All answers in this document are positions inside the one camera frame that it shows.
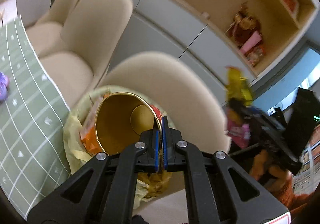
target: yellow plastic bag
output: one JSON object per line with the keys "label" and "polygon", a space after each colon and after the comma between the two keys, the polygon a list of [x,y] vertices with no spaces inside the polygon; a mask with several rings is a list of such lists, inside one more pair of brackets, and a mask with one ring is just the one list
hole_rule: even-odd
{"label": "yellow plastic bag", "polygon": [[[162,115],[167,115],[153,100],[128,88],[107,85],[85,94],[78,102],[77,106],[71,110],[63,129],[64,148],[70,165],[71,174],[74,174],[92,158],[81,142],[80,131],[82,130],[83,123],[94,105],[95,100],[102,95],[115,92],[135,93],[149,104],[156,106],[161,111]],[[175,128],[169,117],[168,124],[169,127]],[[160,174],[139,174],[134,198],[134,209],[140,205],[140,201],[149,201],[161,194],[167,188],[170,177],[171,173],[166,171],[163,171]]]}

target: beige chair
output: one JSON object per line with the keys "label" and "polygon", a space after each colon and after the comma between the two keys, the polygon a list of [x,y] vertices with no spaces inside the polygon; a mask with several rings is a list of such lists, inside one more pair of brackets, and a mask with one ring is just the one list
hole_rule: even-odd
{"label": "beige chair", "polygon": [[[184,140],[202,151],[229,151],[225,115],[212,92],[182,62],[157,52],[143,52],[118,64],[100,82],[119,85],[149,96],[171,117]],[[174,173],[160,198],[142,204],[135,214],[149,223],[187,223],[183,174]]]}
{"label": "beige chair", "polygon": [[80,0],[59,36],[39,52],[70,107],[105,74],[132,11],[132,0]]}
{"label": "beige chair", "polygon": [[79,0],[55,0],[50,10],[34,26],[27,29],[27,35],[36,53],[55,42],[62,27]]}

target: small figurine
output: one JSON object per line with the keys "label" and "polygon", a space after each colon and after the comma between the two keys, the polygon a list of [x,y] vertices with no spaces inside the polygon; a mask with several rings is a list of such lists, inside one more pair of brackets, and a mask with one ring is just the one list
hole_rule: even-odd
{"label": "small figurine", "polygon": [[260,22],[248,14],[247,2],[241,5],[241,10],[236,13],[226,34],[252,66],[255,66],[265,55]]}

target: brown toy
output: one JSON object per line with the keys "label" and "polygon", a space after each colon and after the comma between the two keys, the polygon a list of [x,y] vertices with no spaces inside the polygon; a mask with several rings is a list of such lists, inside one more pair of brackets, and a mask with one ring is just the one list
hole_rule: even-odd
{"label": "brown toy", "polygon": [[241,5],[241,10],[236,13],[226,33],[238,48],[241,48],[255,31],[261,34],[260,22],[248,14],[247,2],[245,2]]}
{"label": "brown toy", "polygon": [[305,207],[307,202],[313,196],[302,194],[295,195],[292,187],[292,173],[288,170],[282,170],[278,165],[272,164],[272,159],[266,150],[262,150],[253,160],[250,175],[259,180],[266,171],[277,179],[267,188],[291,213],[292,219]]}

